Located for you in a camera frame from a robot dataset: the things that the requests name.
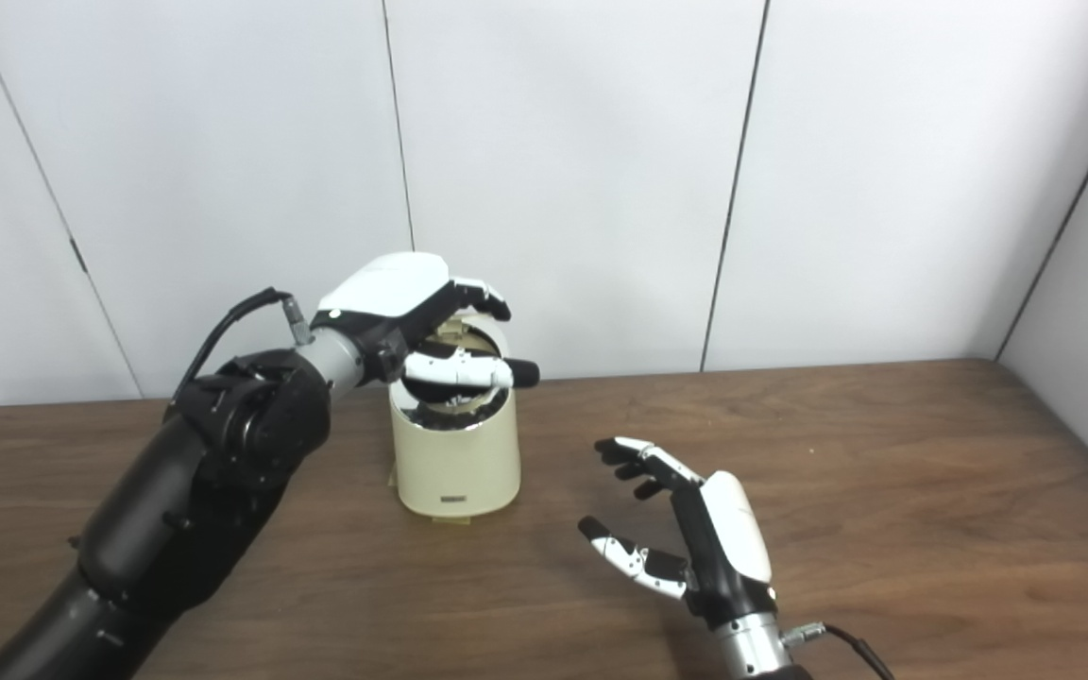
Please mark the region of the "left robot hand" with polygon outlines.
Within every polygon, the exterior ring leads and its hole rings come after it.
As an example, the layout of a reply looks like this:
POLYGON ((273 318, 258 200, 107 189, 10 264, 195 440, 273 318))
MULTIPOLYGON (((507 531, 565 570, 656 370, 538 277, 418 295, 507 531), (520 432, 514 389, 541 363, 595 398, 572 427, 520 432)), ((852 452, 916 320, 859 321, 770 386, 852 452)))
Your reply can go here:
POLYGON ((321 299, 311 323, 314 339, 298 353, 333 398, 374 382, 401 382, 416 400, 431 404, 535 387, 535 362, 434 339, 442 324, 467 309, 500 322, 511 318, 508 301, 492 285, 453 277, 438 255, 387 254, 321 299))

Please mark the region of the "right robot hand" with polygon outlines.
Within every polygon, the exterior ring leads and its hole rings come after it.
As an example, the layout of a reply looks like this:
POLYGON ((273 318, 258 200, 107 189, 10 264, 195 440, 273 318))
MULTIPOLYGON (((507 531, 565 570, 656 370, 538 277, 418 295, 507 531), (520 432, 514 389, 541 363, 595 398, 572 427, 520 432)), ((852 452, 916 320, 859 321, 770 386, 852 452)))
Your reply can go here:
POLYGON ((593 449, 621 481, 640 480, 636 499, 669 492, 688 551, 684 556, 653 551, 614 534, 595 517, 583 517, 579 531, 603 559, 635 584, 681 599, 710 630, 751 615, 776 614, 772 560, 734 474, 716 470, 700 475, 660 445, 631 436, 597 440, 593 449))

